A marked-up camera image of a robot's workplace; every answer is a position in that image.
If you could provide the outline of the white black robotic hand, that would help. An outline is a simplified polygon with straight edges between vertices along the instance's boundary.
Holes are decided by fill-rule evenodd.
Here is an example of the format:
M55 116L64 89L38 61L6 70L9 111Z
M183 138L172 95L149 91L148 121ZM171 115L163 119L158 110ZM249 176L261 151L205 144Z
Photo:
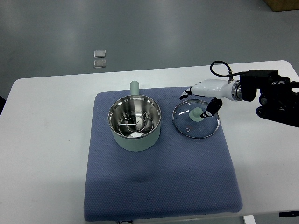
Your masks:
M203 96L213 98L200 115L201 118L214 116L222 107L222 99L227 98L232 101L237 100L236 88L239 81L225 81L219 79L206 79L198 84L187 88L180 96L180 100L187 98L189 95Z

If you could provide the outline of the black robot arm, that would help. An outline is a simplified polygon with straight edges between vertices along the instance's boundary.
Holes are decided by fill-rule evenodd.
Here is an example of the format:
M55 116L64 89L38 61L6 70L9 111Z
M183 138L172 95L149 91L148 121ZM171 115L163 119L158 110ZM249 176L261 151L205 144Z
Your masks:
M260 90L258 117L278 123L299 126L299 83L278 74L277 70L249 70L239 72L240 95L244 101L255 99Z

